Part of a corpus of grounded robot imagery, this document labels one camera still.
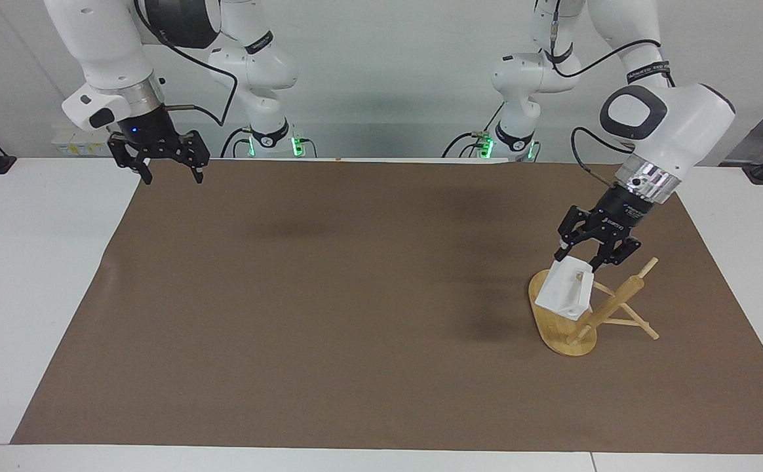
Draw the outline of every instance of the white object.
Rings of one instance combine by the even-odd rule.
[[[595,472],[753,472],[763,455],[594,453]]]
[[[553,24],[553,13],[559,5],[558,26]],[[528,152],[528,146],[514,142],[512,146],[499,138],[531,137],[537,128],[541,111],[532,98],[537,93],[559,93],[572,90],[579,83],[579,75],[562,77],[553,69],[549,59],[551,41],[555,56],[565,56],[557,67],[562,74],[573,75],[582,69],[574,48],[574,27],[585,8],[585,0],[540,0],[534,7],[531,36],[541,48],[535,54],[510,54],[499,62],[492,73],[492,83],[504,98],[504,109],[492,138],[496,146],[494,155],[519,156]],[[661,41],[655,0],[589,0],[589,16],[597,33],[612,46],[619,48],[640,39]],[[661,51],[655,45],[636,45],[618,54],[627,72],[656,62],[662,62]],[[635,81],[651,87],[666,87],[663,75],[649,75]]]
[[[101,126],[91,123],[94,116],[102,110],[111,110],[111,119]],[[70,121],[83,131],[93,131],[103,128],[111,123],[130,117],[132,111],[124,96],[99,93],[90,84],[84,84],[73,95],[67,97],[61,104],[61,110],[69,117]]]
[[[0,443],[84,298],[139,176],[108,159],[19,159],[0,176]]]
[[[591,305],[594,272],[585,260],[566,257],[553,261],[536,298],[536,305],[576,321]]]
[[[92,131],[159,107],[162,100],[151,84],[154,69],[125,0],[44,4],[87,81],[61,105],[70,121]]]
[[[594,472],[588,453],[0,446],[0,472]]]
[[[274,90],[291,89],[297,83],[298,67],[289,54],[269,39],[273,37],[265,21],[262,1],[223,0],[222,33],[245,47],[214,50],[208,63],[238,78],[235,95],[241,99],[250,128],[263,135],[259,140],[250,137],[255,155],[294,156],[294,126],[283,114]],[[233,86],[232,79],[224,74],[211,71],[210,75],[227,89]]]
[[[735,111],[725,98],[702,84],[670,89],[643,88],[666,108],[664,120],[648,137],[641,140],[615,134],[613,136],[623,143],[634,144],[634,155],[666,170],[677,179],[684,180],[688,171],[714,149],[732,125]],[[612,105],[604,108],[603,113],[607,113],[616,122],[636,126],[631,125],[631,122],[636,113],[642,113],[634,104],[639,101],[634,96],[629,96],[632,100],[621,100],[625,97],[621,95],[616,98]],[[622,183],[628,187],[629,182]]]

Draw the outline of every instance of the tabletop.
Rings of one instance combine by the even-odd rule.
[[[0,470],[763,469],[763,456],[7,446],[137,185],[108,159],[21,159],[0,176]],[[678,194],[763,343],[763,186],[696,168]]]

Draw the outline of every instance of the green led light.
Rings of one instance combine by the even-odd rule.
[[[294,156],[300,157],[304,153],[303,149],[303,143],[300,142],[299,138],[291,138],[291,142],[294,144]]]
[[[528,162],[536,162],[540,150],[541,143],[538,143],[537,141],[530,143],[530,150],[528,151]]]
[[[483,143],[480,146],[480,158],[489,159],[492,157],[492,148],[494,147],[495,141],[493,141],[492,138],[486,138],[486,143]]]

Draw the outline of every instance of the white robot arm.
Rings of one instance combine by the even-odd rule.
[[[260,1],[44,0],[87,81],[64,102],[64,113],[85,130],[117,123],[120,132],[111,135],[111,152],[120,167],[139,172],[145,183],[151,183],[145,164],[150,158],[185,164],[196,182],[202,182],[210,152],[197,131],[175,131],[142,44],[205,49],[223,32],[246,50],[215,50],[210,63],[228,73],[212,71],[213,77],[243,98],[253,135],[264,152],[293,150],[292,140],[283,140],[291,128],[279,114],[273,90],[291,87],[297,81],[297,68],[273,44]],[[219,125],[226,114],[227,110],[217,119]],[[138,154],[131,156],[127,148]]]
[[[573,28],[583,6],[585,0],[537,0],[532,37],[541,51],[512,54],[496,66],[493,83],[507,102],[494,131],[496,152],[526,155],[540,115],[531,95],[576,85],[583,70],[574,56]],[[735,110],[708,86],[672,87],[654,0],[588,0],[588,6],[595,29],[627,72],[628,85],[606,100],[600,124],[633,150],[597,206],[589,212],[572,207],[559,226],[555,259],[594,239],[600,250],[589,265],[596,271],[619,265],[640,247],[631,228],[716,146]]]
[[[235,91],[250,119],[253,155],[286,157],[300,155],[294,126],[283,115],[274,90],[291,89],[297,83],[294,60],[275,42],[268,30],[262,0],[223,0],[222,33],[244,45],[213,50],[211,66],[238,77]],[[211,71],[219,83],[232,87],[231,78]]]

